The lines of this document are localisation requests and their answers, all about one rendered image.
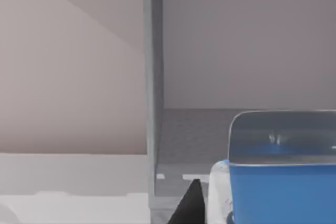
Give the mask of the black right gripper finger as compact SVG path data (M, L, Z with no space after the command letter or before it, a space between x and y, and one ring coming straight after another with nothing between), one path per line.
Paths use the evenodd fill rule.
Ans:
M205 202L200 179L194 179L167 224L205 224Z

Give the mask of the blue and white container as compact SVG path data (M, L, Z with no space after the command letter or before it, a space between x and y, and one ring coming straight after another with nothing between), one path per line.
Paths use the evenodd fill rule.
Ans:
M336 224L336 110L238 113L209 175L208 224Z

